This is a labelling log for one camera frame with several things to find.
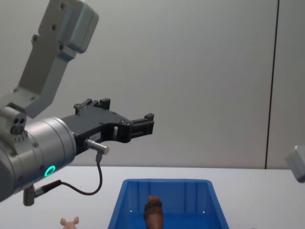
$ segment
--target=blue container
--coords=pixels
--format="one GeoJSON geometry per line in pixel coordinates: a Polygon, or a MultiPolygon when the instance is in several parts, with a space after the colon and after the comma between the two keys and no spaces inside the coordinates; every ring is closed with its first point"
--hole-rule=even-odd
{"type": "Polygon", "coordinates": [[[193,179],[125,180],[108,229],[146,229],[149,195],[162,200],[164,229],[229,229],[212,183],[193,179]]]}

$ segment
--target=brown toy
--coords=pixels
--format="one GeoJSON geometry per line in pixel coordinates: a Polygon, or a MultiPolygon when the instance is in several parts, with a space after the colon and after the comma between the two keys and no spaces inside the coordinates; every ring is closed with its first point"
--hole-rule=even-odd
{"type": "Polygon", "coordinates": [[[76,229],[75,224],[80,222],[78,217],[75,217],[73,222],[67,222],[64,218],[61,218],[61,225],[63,225],[63,229],[76,229]]]}
{"type": "Polygon", "coordinates": [[[149,196],[144,209],[147,229],[163,229],[162,202],[158,197],[149,196]]]}

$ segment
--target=green led ring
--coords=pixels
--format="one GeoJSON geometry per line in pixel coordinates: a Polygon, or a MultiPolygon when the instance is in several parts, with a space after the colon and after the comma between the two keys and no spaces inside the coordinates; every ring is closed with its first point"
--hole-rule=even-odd
{"type": "Polygon", "coordinates": [[[55,166],[50,166],[50,167],[46,170],[46,172],[44,173],[44,176],[45,176],[45,177],[48,177],[49,175],[51,175],[52,173],[54,173],[55,169],[56,169],[55,166]]]}

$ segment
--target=gray wall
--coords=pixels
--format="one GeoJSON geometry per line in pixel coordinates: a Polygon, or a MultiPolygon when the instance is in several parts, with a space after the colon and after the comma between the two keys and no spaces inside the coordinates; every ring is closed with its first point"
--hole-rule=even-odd
{"type": "Polygon", "coordinates": [[[268,168],[286,168],[285,156],[305,144],[304,12],[303,0],[280,1],[268,168]]]}
{"type": "MultiPolygon", "coordinates": [[[[100,15],[95,35],[39,117],[109,97],[112,110],[130,119],[152,112],[156,124],[151,136],[105,143],[104,165],[264,167],[276,0],[87,2],[100,15]]],[[[46,6],[1,1],[0,96],[18,83],[46,6]]]]}

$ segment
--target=table surface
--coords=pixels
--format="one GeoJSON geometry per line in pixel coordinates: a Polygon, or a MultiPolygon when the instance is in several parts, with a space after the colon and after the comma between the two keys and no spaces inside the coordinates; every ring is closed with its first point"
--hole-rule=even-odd
{"type": "MultiPolygon", "coordinates": [[[[289,170],[103,167],[101,191],[83,196],[61,186],[35,199],[32,207],[22,203],[22,192],[0,203],[0,227],[5,229],[56,229],[60,219],[80,217],[78,229],[106,229],[121,184],[129,178],[193,178],[212,181],[218,200],[232,229],[301,229],[305,227],[305,184],[289,170]]],[[[66,167],[40,181],[71,183],[84,191],[98,185],[96,167],[66,167]]]]}

